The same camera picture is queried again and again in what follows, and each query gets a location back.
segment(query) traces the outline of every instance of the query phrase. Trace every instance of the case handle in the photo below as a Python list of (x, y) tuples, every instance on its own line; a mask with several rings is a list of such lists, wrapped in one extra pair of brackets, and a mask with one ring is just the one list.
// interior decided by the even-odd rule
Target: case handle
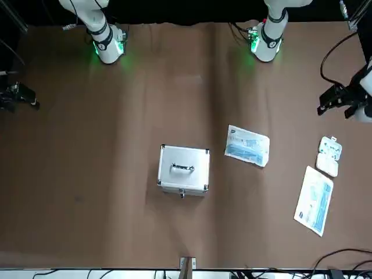
[(173, 163), (172, 164), (172, 167), (174, 167), (175, 169), (181, 169), (181, 170), (189, 170), (189, 171), (194, 171), (195, 170), (195, 167), (194, 166), (181, 166), (179, 164), (176, 164), (176, 163)]

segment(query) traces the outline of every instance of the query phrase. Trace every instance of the cable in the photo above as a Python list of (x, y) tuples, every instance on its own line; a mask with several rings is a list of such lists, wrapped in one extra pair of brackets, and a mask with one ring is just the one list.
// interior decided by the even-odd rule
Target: cable
[[(229, 23), (228, 26), (229, 26), (229, 28), (231, 30), (232, 36), (235, 39), (235, 42), (237, 42), (238, 45), (241, 45), (238, 41), (244, 42), (245, 44), (249, 44), (248, 39), (244, 36), (244, 34), (242, 33), (242, 31), (240, 30), (240, 29), (242, 29), (241, 27), (238, 27), (235, 23)], [(238, 30), (239, 35), (241, 36), (241, 38), (239, 38), (236, 35), (236, 33), (233, 30), (233, 26)]]
[(354, 248), (346, 248), (346, 249), (340, 249), (340, 250), (333, 251), (333, 252), (331, 252), (331, 253), (328, 253), (328, 254), (322, 256), (322, 257), (321, 257), (321, 258), (316, 262), (316, 264), (315, 264), (315, 266), (314, 266), (314, 269), (313, 269), (312, 273), (309, 274), (309, 275), (307, 275), (307, 276), (304, 277), (304, 278), (312, 278), (312, 277), (315, 275), (315, 272), (316, 272), (316, 269), (317, 269), (318, 265), (319, 265), (320, 262), (321, 262), (322, 260), (324, 260), (325, 258), (327, 258), (327, 257), (329, 257), (329, 256), (332, 256), (332, 255), (334, 255), (334, 254), (338, 254), (338, 253), (341, 253), (341, 252), (348, 252), (348, 251), (350, 251), (350, 252), (359, 252), (359, 253), (372, 254), (372, 251), (364, 250), (364, 249), (354, 249)]
[(248, 33), (248, 30), (246, 30), (246, 29), (240, 27), (239, 25), (236, 24), (236, 22), (232, 22), (231, 24), (232, 24), (236, 29), (238, 29), (239, 31), (242, 31), (242, 32), (246, 32), (246, 33)]
[(268, 273), (268, 272), (270, 272), (270, 271), (276, 271), (276, 272), (280, 272), (280, 273), (287, 273), (287, 274), (292, 275), (293, 278), (294, 278), (295, 276), (300, 277), (300, 278), (305, 278), (305, 277), (306, 277), (306, 275), (305, 275), (304, 273), (301, 273), (301, 272), (297, 272), (297, 273), (301, 274), (302, 276), (300, 276), (300, 275), (298, 275), (298, 274), (296, 274), (296, 273), (290, 272), (290, 271), (286, 271), (286, 270), (284, 270), (284, 269), (276, 269), (276, 268), (271, 267), (271, 268), (265, 270), (263, 273), (261, 273), (261, 274), (259, 274), (258, 276), (256, 276), (255, 279), (261, 277), (262, 275), (264, 275), (265, 273)]
[(99, 8), (100, 8), (101, 10), (103, 9), (103, 7), (98, 3), (97, 0), (94, 0), (94, 2), (99, 6)]
[(59, 269), (55, 269), (55, 270), (52, 270), (52, 271), (49, 271), (49, 272), (46, 272), (46, 273), (35, 273), (34, 276), (33, 276), (33, 279), (35, 279), (36, 276), (44, 276), (44, 275), (48, 275), (48, 274), (52, 274), (54, 272), (57, 272)]
[(109, 270), (109, 271), (107, 271), (104, 275), (102, 275), (99, 279), (102, 279), (102, 278), (104, 278), (104, 276), (106, 276), (107, 274), (109, 274), (110, 272), (113, 272), (113, 270)]
[(18, 58), (19, 62), (21, 62), (23, 66), (25, 65), (25, 63), (24, 63), (23, 59), (21, 58), (21, 56), (19, 56), (6, 42), (4, 42), (2, 39), (0, 39), (0, 42), (5, 47), (7, 47), (8, 50), (10, 50), (11, 52), (13, 52), (13, 54)]
[(364, 265), (366, 263), (372, 263), (372, 260), (365, 260), (365, 261), (363, 261), (361, 263), (358, 263), (355, 267), (353, 267), (352, 270), (356, 270), (358, 267), (360, 267), (360, 266), (362, 266), (362, 265)]
[(92, 271), (93, 271), (93, 270), (90, 270), (90, 271), (88, 272), (87, 279), (89, 279), (89, 274), (91, 274)]
[(368, 272), (372, 272), (372, 270), (365, 270), (365, 271), (360, 272), (357, 276), (355, 276), (355, 279), (357, 279), (359, 276), (362, 276), (363, 274), (366, 274)]
[(53, 17), (51, 15), (51, 13), (49, 13), (49, 10), (48, 10), (46, 4), (44, 3), (44, 0), (41, 0), (41, 4), (44, 7), (44, 11), (45, 11), (46, 15), (48, 16), (49, 20), (52, 22), (53, 25), (56, 25), (54, 20), (53, 20)]
[(234, 38), (235, 42), (236, 42), (238, 45), (241, 45), (240, 42), (239, 42), (239, 40), (242, 40), (242, 39), (239, 38), (239, 37), (235, 34), (233, 28), (231, 27), (231, 23), (228, 23), (228, 26), (229, 26), (229, 28), (230, 28), (230, 30), (231, 30), (232, 37)]
[(323, 58), (323, 61), (321, 62), (320, 64), (320, 76), (323, 80), (326, 80), (330, 83), (333, 83), (337, 86), (340, 86), (342, 89), (344, 89), (345, 91), (347, 91), (347, 89), (345, 88), (345, 86), (343, 84), (341, 84), (340, 82), (336, 81), (336, 80), (332, 80), (328, 77), (326, 77), (324, 74), (323, 74), (323, 65), (324, 65), (324, 62), (327, 60), (328, 56), (332, 53), (332, 51), (334, 51), (339, 45), (341, 45), (343, 42), (345, 42), (346, 40), (350, 39), (351, 37), (355, 36), (357, 34), (357, 32), (354, 32), (348, 36), (346, 36), (345, 38), (343, 38), (342, 40), (340, 40), (340, 42), (338, 42), (337, 44), (335, 44), (330, 51), (328, 51), (328, 53), (325, 55), (325, 57)]
[(77, 25), (77, 23), (78, 23), (78, 16), (77, 16), (76, 8), (75, 8), (75, 5), (74, 5), (74, 3), (72, 2), (72, 0), (70, 0), (70, 3), (71, 3), (71, 5), (72, 5), (72, 8), (74, 8), (74, 12), (75, 12), (75, 15), (76, 15), (76, 25)]

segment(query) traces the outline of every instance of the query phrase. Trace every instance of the green led light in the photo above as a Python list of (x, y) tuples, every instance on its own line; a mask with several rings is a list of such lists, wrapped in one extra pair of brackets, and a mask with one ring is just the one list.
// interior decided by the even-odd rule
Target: green led light
[(118, 41), (114, 41), (115, 42), (115, 46), (117, 48), (117, 51), (119, 54), (123, 54), (124, 53), (124, 45), (122, 42), (118, 42)]
[(282, 39), (280, 39), (280, 41), (279, 41), (279, 43), (278, 43), (278, 48), (277, 48), (277, 52), (276, 52), (276, 53), (278, 53), (278, 52), (279, 52), (279, 49), (280, 49), (280, 45), (281, 45), (281, 41), (282, 41)]
[(251, 43), (251, 51), (255, 53), (257, 51), (258, 44), (260, 43), (260, 38), (257, 37), (252, 43)]
[(94, 49), (95, 49), (95, 53), (97, 54), (97, 55), (99, 55), (99, 53), (98, 53), (98, 49), (97, 49), (97, 47), (95, 46), (95, 43), (93, 42), (93, 46), (94, 46)]

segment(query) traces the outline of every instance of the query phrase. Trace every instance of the blue printed package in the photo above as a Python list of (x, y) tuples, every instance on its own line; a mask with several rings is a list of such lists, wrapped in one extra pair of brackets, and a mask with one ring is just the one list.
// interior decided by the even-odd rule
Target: blue printed package
[(308, 166), (303, 178), (294, 219), (323, 235), (333, 190), (333, 181)]
[(236, 126), (229, 125), (225, 155), (265, 167), (269, 161), (270, 139)]

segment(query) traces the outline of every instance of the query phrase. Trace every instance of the metal case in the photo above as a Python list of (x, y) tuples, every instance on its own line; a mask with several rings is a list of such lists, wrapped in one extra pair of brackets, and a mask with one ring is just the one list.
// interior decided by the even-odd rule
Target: metal case
[(204, 196), (209, 186), (209, 149), (163, 144), (160, 149), (158, 186), (164, 192)]

